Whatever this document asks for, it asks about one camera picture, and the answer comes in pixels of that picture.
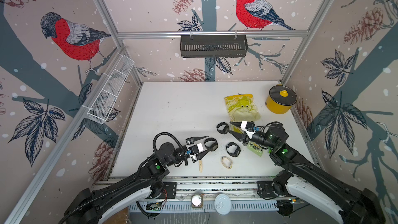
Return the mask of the cream strap analog watch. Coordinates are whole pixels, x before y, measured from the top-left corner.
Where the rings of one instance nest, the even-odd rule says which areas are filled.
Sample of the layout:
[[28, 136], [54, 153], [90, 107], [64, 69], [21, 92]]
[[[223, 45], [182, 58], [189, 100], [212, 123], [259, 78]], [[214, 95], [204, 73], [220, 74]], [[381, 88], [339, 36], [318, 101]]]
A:
[[221, 164], [223, 165], [223, 167], [230, 170], [232, 169], [233, 161], [230, 158], [223, 156], [221, 157]]

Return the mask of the yellow green frog towel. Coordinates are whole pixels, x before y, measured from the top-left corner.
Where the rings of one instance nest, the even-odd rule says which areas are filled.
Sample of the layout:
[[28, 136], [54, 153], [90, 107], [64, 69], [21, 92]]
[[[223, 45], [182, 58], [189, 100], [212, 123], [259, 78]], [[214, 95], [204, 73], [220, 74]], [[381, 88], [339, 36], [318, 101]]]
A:
[[252, 94], [230, 95], [224, 98], [224, 102], [230, 120], [233, 122], [255, 122], [261, 119]]

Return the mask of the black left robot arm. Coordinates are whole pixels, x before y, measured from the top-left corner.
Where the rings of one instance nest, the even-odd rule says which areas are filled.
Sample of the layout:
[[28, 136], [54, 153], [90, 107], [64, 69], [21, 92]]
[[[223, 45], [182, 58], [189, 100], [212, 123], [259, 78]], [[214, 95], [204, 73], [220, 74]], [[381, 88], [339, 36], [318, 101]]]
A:
[[161, 201], [176, 197], [176, 183], [164, 183], [169, 167], [179, 167], [202, 160], [218, 148], [215, 138], [208, 136], [188, 138], [183, 146], [168, 132], [157, 134], [152, 142], [153, 154], [147, 157], [129, 177], [99, 190], [82, 190], [65, 211], [62, 224], [103, 224], [110, 217], [145, 199]]

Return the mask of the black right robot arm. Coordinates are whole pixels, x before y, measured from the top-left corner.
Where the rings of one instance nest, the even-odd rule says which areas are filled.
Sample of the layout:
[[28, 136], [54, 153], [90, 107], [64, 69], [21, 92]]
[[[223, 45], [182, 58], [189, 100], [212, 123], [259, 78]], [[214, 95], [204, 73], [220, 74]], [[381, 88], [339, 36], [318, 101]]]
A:
[[274, 121], [256, 126], [253, 121], [230, 122], [241, 132], [230, 130], [227, 123], [219, 131], [230, 133], [243, 145], [252, 142], [269, 150], [269, 157], [283, 168], [274, 178], [277, 195], [292, 195], [323, 211], [340, 224], [384, 224], [385, 215], [377, 196], [365, 188], [359, 190], [315, 166], [287, 144], [283, 124]]

